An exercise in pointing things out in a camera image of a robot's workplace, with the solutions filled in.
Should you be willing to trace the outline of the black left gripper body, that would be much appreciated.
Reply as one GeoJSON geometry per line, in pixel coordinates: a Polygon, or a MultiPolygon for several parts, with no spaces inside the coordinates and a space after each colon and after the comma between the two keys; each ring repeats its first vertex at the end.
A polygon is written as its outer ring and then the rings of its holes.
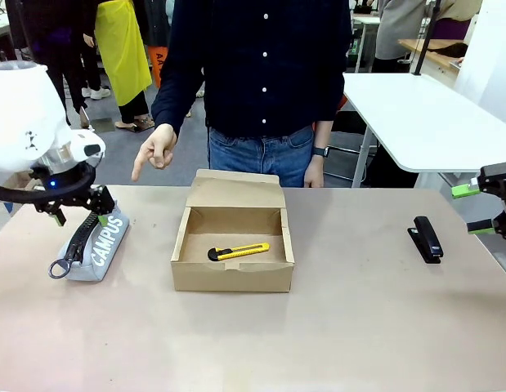
{"type": "Polygon", "coordinates": [[[84,204],[91,197],[92,166],[78,163],[67,171],[51,174],[48,168],[35,167],[31,177],[40,180],[44,191],[36,191],[32,204],[59,202],[74,206],[84,204]]]}

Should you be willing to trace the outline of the person's right hand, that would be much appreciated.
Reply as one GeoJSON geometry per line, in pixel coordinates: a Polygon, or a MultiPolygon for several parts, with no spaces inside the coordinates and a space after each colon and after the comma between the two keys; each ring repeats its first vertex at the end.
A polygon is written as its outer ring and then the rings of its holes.
{"type": "Polygon", "coordinates": [[[171,125],[161,124],[156,127],[141,145],[135,157],[131,175],[132,181],[139,180],[141,171],[147,163],[154,169],[165,169],[172,161],[176,143],[177,135],[171,125]]]}

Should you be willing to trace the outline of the person's left hand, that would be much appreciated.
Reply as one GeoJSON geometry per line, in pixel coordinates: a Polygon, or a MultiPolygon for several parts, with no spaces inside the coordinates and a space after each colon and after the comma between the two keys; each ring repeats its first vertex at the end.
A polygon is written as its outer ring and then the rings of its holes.
{"type": "Polygon", "coordinates": [[[323,188],[324,180],[324,158],[313,155],[304,175],[305,188],[323,188]]]}

